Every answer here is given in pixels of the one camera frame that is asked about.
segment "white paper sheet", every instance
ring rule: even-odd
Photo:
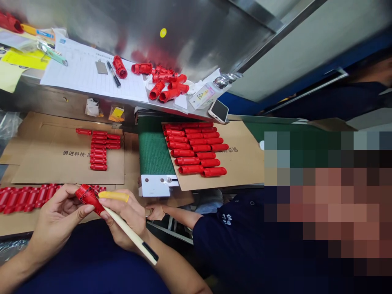
[[[105,64],[107,61],[112,63],[112,55],[82,45],[60,34],[56,34],[56,50],[65,57],[68,66],[51,59],[41,79],[41,85],[148,102],[143,76],[132,73],[132,62],[122,60],[128,76],[125,79],[119,79],[121,87],[117,88],[113,76],[99,74],[95,64],[99,60]]]

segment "pen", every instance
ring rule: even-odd
[[[109,61],[107,62],[107,66],[109,67],[109,70],[110,70],[110,72],[111,72],[111,74],[112,74],[112,76],[113,76],[114,81],[116,82],[117,88],[120,88],[120,87],[121,87],[120,81],[118,80],[116,74],[114,73],[114,70],[113,70],[113,68],[111,67]]]

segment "white smartphone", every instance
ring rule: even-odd
[[[226,122],[228,113],[229,108],[219,100],[215,100],[211,105],[211,108],[208,110],[208,114],[221,123]]]

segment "yellow dot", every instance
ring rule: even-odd
[[[167,33],[166,28],[163,28],[163,29],[161,29],[159,35],[160,35],[161,38],[164,38],[166,36],[166,33]]]

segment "brown cardboard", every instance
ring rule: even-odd
[[[99,129],[115,133],[109,125],[100,125]],[[94,171],[88,156],[90,144],[91,136],[76,133],[73,126],[43,124],[12,183],[123,184],[124,149],[108,150],[107,171]]]
[[[197,190],[238,185],[264,183],[264,151],[259,147],[252,133],[242,121],[227,125],[214,124],[229,151],[217,152],[216,158],[227,174],[220,177],[204,178],[200,174],[181,175],[171,157],[181,190]]]

